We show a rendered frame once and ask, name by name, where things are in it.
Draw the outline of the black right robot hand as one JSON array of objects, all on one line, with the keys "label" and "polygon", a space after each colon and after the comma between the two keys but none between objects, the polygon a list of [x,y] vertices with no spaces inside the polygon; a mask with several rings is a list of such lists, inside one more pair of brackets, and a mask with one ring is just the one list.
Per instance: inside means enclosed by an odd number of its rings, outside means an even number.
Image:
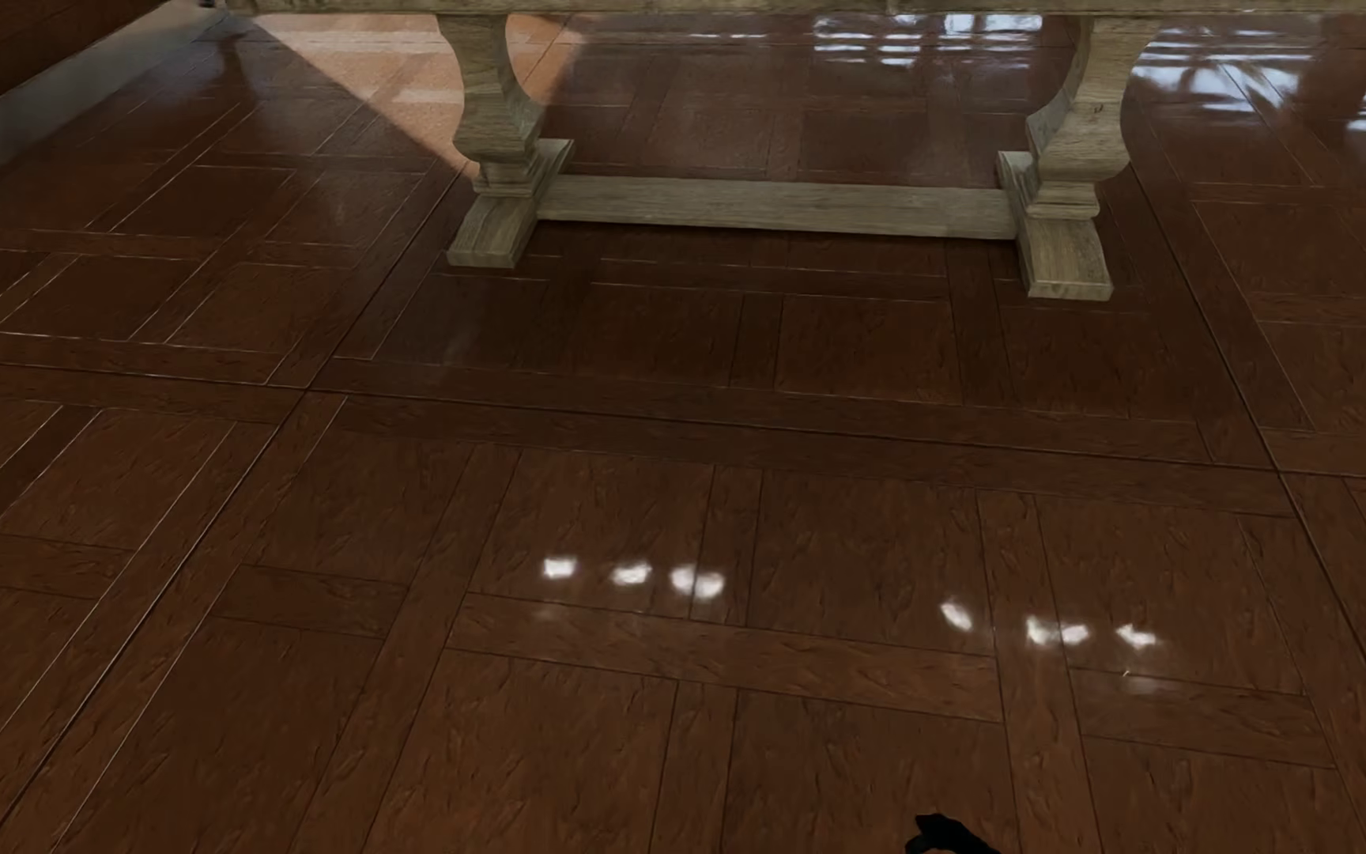
[{"label": "black right robot hand", "polygon": [[943,813],[915,816],[917,834],[904,842],[903,854],[1000,854],[956,818]]}]

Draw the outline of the weathered wooden trestle table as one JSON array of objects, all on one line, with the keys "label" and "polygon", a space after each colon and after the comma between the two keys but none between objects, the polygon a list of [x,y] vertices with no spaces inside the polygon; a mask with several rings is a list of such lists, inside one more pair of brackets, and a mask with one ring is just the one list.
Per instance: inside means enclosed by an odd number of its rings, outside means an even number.
[{"label": "weathered wooden trestle table", "polygon": [[[538,221],[708,225],[865,236],[1018,242],[1029,297],[1111,301],[1091,220],[1096,187],[1130,164],[1130,72],[1176,15],[1366,14],[1366,0],[199,0],[236,15],[432,14],[458,57],[464,107],[452,138],[478,165],[477,199],[447,247],[454,266],[510,269]],[[1000,189],[803,184],[566,174],[574,143],[541,135],[516,79],[511,14],[1061,14],[1081,18],[1070,74],[1026,120],[1029,150],[997,157]]]}]

